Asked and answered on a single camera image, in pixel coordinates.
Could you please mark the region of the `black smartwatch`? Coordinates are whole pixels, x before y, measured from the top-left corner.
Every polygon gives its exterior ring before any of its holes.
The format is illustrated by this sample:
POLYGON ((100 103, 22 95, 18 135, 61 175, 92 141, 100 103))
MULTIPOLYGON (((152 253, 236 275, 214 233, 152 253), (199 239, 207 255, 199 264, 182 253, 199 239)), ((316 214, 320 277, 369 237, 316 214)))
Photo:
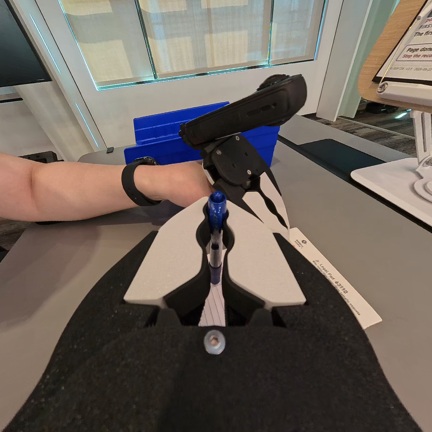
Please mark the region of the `black smartwatch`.
POLYGON ((121 181, 122 187, 127 196, 139 207, 152 207, 161 203, 161 200, 152 200, 143 193, 141 193, 134 181, 134 172, 140 165, 158 166, 160 165, 154 158, 144 156, 135 159, 133 162, 127 164, 122 170, 121 181))

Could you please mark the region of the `dark desk mat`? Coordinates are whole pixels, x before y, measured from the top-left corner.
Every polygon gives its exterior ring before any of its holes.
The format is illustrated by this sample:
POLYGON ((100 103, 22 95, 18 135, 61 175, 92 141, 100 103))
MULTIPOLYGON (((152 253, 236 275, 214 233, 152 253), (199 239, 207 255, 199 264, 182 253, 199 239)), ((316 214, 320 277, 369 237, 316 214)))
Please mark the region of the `dark desk mat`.
POLYGON ((385 162, 333 139, 322 139, 297 145, 278 136, 279 141, 348 183, 354 183, 351 173, 357 169, 385 162))

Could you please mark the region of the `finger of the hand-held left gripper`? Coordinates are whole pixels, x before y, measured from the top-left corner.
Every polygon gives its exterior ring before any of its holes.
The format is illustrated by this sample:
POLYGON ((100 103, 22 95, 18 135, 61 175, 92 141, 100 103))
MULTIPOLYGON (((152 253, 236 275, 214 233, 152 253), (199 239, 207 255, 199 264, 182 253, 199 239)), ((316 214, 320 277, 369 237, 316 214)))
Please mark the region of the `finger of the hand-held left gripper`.
POLYGON ((289 237, 289 220, 286 207, 281 194, 266 172, 260 176, 260 190, 256 192, 256 215, 273 233, 279 233, 283 237, 289 237), (274 205, 271 211, 264 198, 274 205))
POLYGON ((255 190, 233 186, 232 201, 256 216, 273 233, 288 233, 287 210, 274 184, 258 184, 255 190))

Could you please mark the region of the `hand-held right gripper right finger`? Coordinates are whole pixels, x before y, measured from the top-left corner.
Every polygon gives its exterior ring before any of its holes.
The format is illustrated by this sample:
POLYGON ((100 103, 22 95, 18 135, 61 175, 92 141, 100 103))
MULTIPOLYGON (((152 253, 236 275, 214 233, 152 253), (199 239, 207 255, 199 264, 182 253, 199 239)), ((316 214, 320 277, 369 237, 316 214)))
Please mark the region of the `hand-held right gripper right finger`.
POLYGON ((243 326, 256 310, 304 307, 307 300, 281 246, 288 241, 238 206, 228 206, 223 225, 222 272, 226 326, 243 326))

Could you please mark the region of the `black box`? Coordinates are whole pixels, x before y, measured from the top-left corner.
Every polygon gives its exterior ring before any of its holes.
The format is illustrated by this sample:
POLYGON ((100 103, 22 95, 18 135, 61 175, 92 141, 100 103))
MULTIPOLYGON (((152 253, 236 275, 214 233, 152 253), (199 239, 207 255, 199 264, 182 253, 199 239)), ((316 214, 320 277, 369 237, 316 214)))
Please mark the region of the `black box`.
POLYGON ((38 152, 34 154, 28 154, 28 155, 22 155, 20 156, 22 159, 31 160, 35 162, 40 162, 44 164, 57 162, 57 154, 52 151, 46 151, 46 152, 38 152))

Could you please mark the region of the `wooden document stand board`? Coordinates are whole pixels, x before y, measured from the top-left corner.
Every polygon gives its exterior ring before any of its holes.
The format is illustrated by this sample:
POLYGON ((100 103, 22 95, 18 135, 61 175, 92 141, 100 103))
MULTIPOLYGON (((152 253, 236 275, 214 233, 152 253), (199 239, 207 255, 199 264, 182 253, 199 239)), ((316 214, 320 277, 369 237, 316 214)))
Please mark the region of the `wooden document stand board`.
POLYGON ((361 69, 358 79, 358 91, 364 99, 417 111, 432 112, 431 107, 425 105, 382 98, 376 92, 378 83, 373 82, 376 73, 398 45, 400 39, 415 20, 425 3, 425 0, 401 0, 398 3, 361 69))

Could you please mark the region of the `blue pen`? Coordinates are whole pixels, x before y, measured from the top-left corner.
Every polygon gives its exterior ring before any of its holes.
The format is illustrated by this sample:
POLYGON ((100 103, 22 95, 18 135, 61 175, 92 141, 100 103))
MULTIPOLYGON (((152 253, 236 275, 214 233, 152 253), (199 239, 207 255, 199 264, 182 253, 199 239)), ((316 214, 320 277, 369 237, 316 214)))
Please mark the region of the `blue pen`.
POLYGON ((226 215, 226 196, 220 192, 213 192, 208 199, 208 221, 210 229, 209 269, 210 282, 220 283, 223 256, 223 222, 226 215))

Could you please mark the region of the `printed instruction sheet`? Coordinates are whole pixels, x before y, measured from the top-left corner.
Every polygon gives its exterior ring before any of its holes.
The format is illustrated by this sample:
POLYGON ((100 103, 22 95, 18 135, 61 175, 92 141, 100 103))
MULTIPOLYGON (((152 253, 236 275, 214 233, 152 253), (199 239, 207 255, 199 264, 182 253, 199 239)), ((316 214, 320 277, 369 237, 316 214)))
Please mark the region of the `printed instruction sheet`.
POLYGON ((432 83, 432 6, 427 1, 373 82, 432 83))

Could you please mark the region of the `white lined notepad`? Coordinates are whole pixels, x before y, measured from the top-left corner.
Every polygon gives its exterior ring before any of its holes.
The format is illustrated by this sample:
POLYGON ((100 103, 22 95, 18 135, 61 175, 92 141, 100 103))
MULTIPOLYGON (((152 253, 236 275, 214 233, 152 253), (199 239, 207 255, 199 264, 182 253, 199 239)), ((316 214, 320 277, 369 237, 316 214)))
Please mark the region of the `white lined notepad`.
MULTIPOLYGON (((291 228, 289 235, 289 242, 291 245, 332 284, 349 306, 362 329, 365 330, 382 322, 382 318, 372 306, 353 288, 298 228, 291 228)), ((217 285, 210 285, 210 292, 205 300, 198 324, 200 327, 212 325, 225 326, 225 301, 221 284, 222 282, 220 281, 217 285)))

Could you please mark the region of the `blue plastic bin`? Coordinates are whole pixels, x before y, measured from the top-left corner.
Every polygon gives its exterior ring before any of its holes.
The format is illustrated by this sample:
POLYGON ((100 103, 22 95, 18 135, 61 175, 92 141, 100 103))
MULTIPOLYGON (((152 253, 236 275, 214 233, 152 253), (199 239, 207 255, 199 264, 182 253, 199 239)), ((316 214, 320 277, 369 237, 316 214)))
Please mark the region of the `blue plastic bin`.
MULTIPOLYGON (((126 163, 142 157, 152 157, 160 165, 201 160, 200 152, 189 147, 179 136, 180 125, 228 104, 226 101, 135 118, 136 145, 124 150, 126 163)), ((269 166, 279 130, 280 127, 258 127, 242 133, 269 166)))

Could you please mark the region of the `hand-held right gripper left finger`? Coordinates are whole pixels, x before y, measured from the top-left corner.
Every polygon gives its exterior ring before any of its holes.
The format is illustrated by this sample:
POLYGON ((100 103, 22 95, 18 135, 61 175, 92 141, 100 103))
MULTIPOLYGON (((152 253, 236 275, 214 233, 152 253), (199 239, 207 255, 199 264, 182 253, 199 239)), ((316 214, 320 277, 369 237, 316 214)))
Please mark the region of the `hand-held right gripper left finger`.
POLYGON ((153 240, 124 295, 126 304, 172 309, 183 325, 199 324, 211 280, 207 202, 200 198, 145 237, 153 240))

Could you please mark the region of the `person's left hand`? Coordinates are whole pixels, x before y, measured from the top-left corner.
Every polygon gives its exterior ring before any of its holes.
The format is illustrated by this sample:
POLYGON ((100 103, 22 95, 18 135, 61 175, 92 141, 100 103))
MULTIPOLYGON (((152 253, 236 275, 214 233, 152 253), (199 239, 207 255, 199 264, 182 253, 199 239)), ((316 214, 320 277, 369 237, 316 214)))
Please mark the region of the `person's left hand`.
POLYGON ((137 190, 153 201, 169 200, 187 207, 215 189, 204 173, 202 162, 171 165, 139 165, 134 172, 137 190))

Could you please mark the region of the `person's left forearm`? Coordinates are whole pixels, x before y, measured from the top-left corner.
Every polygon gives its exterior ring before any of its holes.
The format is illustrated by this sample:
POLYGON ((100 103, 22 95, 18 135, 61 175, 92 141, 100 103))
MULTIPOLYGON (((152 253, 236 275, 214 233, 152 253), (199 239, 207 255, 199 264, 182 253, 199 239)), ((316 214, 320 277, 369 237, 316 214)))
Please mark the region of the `person's left forearm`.
POLYGON ((122 170, 79 162, 43 164, 1 153, 0 216, 75 221, 133 208, 122 187, 122 170))

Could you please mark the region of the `white stand base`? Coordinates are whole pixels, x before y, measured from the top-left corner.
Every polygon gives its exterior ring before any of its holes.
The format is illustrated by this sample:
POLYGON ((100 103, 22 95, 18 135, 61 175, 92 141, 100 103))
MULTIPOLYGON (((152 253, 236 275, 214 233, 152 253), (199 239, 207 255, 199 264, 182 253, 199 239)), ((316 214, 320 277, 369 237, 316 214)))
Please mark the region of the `white stand base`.
POLYGON ((432 87, 426 84, 381 82, 378 96, 412 107, 416 157, 354 170, 351 178, 400 209, 432 226, 432 87))

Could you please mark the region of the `large window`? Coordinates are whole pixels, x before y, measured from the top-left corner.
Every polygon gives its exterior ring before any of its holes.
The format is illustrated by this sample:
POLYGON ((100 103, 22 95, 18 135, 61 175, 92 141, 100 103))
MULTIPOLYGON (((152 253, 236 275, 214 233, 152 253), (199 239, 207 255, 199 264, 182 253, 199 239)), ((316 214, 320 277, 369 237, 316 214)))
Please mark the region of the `large window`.
POLYGON ((313 61, 323 0, 59 1, 98 89, 313 61))

